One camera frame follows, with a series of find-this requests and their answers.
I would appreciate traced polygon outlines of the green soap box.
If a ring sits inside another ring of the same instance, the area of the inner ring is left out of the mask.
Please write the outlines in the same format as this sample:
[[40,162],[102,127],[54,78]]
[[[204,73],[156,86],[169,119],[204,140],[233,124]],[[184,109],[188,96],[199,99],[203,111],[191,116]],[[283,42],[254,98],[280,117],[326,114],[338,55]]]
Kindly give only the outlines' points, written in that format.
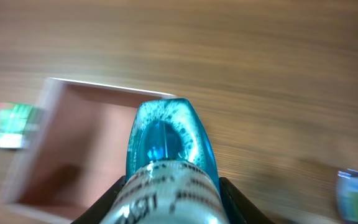
[[0,103],[0,149],[23,149],[39,130],[42,110],[23,103]]

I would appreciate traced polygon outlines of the blue mouthwash bottle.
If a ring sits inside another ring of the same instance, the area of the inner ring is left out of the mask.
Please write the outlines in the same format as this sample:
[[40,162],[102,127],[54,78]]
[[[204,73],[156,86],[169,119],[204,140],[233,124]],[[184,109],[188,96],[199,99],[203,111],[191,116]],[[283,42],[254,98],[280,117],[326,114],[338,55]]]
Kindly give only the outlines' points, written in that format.
[[211,143],[184,98],[139,106],[127,148],[126,183],[104,224],[225,224]]

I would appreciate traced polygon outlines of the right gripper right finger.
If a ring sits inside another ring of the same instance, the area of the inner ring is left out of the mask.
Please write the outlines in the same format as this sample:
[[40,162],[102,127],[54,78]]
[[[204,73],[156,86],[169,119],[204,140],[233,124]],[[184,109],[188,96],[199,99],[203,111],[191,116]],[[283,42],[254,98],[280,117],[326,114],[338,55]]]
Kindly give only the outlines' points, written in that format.
[[219,178],[219,190],[230,224],[274,224],[229,179]]

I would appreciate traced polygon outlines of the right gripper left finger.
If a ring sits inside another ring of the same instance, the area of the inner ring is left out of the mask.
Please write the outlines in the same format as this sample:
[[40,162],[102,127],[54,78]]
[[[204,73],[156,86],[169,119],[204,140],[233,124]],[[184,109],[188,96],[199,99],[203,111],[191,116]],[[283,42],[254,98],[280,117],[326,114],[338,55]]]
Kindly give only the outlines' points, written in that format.
[[92,206],[70,224],[100,224],[126,182],[123,175]]

